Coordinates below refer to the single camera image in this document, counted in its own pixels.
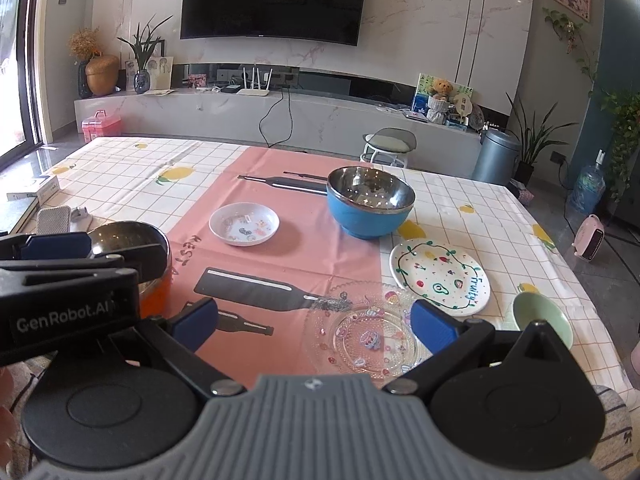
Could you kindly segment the white rolling stool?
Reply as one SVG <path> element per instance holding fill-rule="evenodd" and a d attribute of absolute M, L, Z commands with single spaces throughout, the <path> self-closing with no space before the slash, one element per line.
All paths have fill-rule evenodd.
<path fill-rule="evenodd" d="M 360 162 L 407 168 L 409 155 L 416 150 L 416 136 L 401 128 L 382 128 L 363 136 Z"/>

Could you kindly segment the potted green plant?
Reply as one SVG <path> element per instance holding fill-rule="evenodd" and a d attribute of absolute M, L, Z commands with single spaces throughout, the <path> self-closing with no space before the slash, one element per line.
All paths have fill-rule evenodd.
<path fill-rule="evenodd" d="M 506 133 L 520 142 L 518 156 L 513 179 L 527 186 L 535 171 L 535 164 L 540 154 L 552 146 L 566 145 L 567 142 L 555 139 L 554 134 L 559 130 L 572 128 L 576 122 L 563 122 L 552 124 L 551 116 L 558 108 L 559 103 L 553 103 L 541 116 L 536 110 L 527 114 L 522 99 L 516 94 L 506 98 L 511 105 L 510 122 L 506 127 Z"/>

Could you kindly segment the grey phone stand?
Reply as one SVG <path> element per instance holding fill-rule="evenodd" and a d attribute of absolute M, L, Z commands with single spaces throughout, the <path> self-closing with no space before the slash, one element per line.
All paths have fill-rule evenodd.
<path fill-rule="evenodd" d="M 58 206 L 42 208 L 37 216 L 39 235 L 87 232 L 93 216 L 85 207 Z"/>

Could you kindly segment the white fruity painted plate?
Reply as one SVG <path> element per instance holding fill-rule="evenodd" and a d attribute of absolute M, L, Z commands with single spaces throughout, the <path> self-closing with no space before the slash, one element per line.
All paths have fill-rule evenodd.
<path fill-rule="evenodd" d="M 482 266 L 464 249 L 429 238 L 412 238 L 390 253 L 396 284 L 455 318 L 480 313 L 491 289 Z"/>

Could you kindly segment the dried flower bunch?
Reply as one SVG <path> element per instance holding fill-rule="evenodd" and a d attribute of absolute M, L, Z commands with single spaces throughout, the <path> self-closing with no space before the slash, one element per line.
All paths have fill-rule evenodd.
<path fill-rule="evenodd" d="M 84 27 L 76 30 L 68 40 L 70 55 L 79 62 L 90 61 L 102 53 L 99 43 L 99 29 Z"/>

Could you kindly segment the teddy bear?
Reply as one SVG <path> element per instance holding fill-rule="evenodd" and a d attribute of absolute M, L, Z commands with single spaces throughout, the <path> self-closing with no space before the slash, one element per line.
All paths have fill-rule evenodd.
<path fill-rule="evenodd" d="M 431 86 L 431 97 L 439 101 L 448 101 L 454 86 L 447 79 L 434 78 Z"/>

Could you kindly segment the green ceramic bowl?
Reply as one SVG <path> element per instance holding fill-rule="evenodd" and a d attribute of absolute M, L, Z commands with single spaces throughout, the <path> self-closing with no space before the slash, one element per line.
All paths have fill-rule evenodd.
<path fill-rule="evenodd" d="M 525 330 L 531 322 L 546 321 L 562 339 L 567 348 L 572 348 L 574 335 L 570 321 L 562 310 L 549 298 L 536 292 L 520 292 L 512 302 L 515 325 Z"/>

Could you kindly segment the clear glass plate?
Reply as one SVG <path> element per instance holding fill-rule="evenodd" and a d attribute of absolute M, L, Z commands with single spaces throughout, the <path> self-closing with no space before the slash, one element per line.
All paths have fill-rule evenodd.
<path fill-rule="evenodd" d="M 431 357 L 413 333 L 411 292 L 386 283 L 348 282 L 314 300 L 303 344 L 321 375 L 367 374 L 380 387 Z"/>

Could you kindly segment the blue vase with plant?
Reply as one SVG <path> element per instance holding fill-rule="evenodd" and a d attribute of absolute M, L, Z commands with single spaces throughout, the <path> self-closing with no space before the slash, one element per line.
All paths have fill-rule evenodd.
<path fill-rule="evenodd" d="M 167 23 L 171 19 L 171 15 L 157 24 L 153 24 L 152 18 L 142 26 L 138 24 L 136 31 L 131 39 L 118 37 L 118 40 L 130 47 L 134 54 L 134 60 L 137 69 L 134 72 L 134 92 L 143 94 L 151 89 L 151 75 L 146 68 L 150 58 L 152 58 L 156 47 L 163 41 L 163 38 L 157 33 L 160 26 Z"/>

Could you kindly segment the small white sticker dish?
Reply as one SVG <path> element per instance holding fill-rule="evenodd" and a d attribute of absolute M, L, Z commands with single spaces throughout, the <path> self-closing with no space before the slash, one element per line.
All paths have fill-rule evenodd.
<path fill-rule="evenodd" d="M 279 216 L 255 203 L 233 203 L 218 208 L 209 218 L 209 229 L 224 243 L 252 247 L 270 240 L 280 228 Z"/>

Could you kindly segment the grey metal trash can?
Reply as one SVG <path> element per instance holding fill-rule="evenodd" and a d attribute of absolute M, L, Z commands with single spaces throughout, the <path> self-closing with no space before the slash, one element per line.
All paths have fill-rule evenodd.
<path fill-rule="evenodd" d="M 488 129 L 480 136 L 480 145 L 472 179 L 506 186 L 521 151 L 520 140 L 512 134 Z"/>

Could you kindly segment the white small box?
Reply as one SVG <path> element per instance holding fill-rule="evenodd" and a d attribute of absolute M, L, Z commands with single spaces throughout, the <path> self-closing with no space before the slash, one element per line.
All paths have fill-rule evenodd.
<path fill-rule="evenodd" d="M 43 205 L 47 200 L 60 190 L 60 182 L 55 174 L 52 176 L 40 176 L 33 178 L 29 182 L 24 182 L 19 188 L 6 192 L 7 200 L 24 200 L 25 198 L 35 198 L 39 205 Z"/>

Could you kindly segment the orange steel bowl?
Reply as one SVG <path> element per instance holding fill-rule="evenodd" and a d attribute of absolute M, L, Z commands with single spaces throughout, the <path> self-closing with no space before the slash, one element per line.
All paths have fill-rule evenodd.
<path fill-rule="evenodd" d="M 172 255 L 166 235 L 139 221 L 116 221 L 89 233 L 91 255 L 122 256 L 138 272 L 140 315 L 160 316 L 166 308 L 171 285 Z"/>

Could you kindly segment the brown acorn vase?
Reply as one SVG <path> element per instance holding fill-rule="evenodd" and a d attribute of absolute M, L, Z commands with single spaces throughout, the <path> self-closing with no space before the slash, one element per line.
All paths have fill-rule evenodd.
<path fill-rule="evenodd" d="M 115 55 L 94 56 L 85 68 L 87 84 L 94 96 L 108 96 L 114 92 L 119 72 L 119 58 Z"/>

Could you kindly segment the lemon and pink tablecloth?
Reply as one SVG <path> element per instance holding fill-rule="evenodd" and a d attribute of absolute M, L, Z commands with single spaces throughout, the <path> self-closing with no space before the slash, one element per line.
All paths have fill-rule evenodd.
<path fill-rule="evenodd" d="M 261 374 L 316 369 L 303 346 L 307 292 L 326 294 L 351 281 L 389 283 L 390 253 L 425 237 L 464 249 L 490 283 L 482 318 L 511 328 L 520 292 L 550 298 L 572 326 L 574 358 L 590 382 L 639 404 L 610 334 L 567 262 L 534 217 L 505 188 L 416 170 L 401 173 L 416 204 L 397 233 L 358 240 L 332 218 L 320 195 L 272 188 L 270 177 L 326 176 L 337 158 L 176 139 L 99 138 L 51 168 L 60 190 L 50 206 L 85 207 L 95 224 L 140 221 L 170 241 L 171 285 L 165 311 L 174 314 L 229 284 L 221 309 L 270 326 L 272 334 L 216 335 L 202 358 L 233 372 L 245 385 Z M 209 229 L 210 216 L 233 203 L 271 208 L 280 218 L 265 243 L 235 247 Z"/>

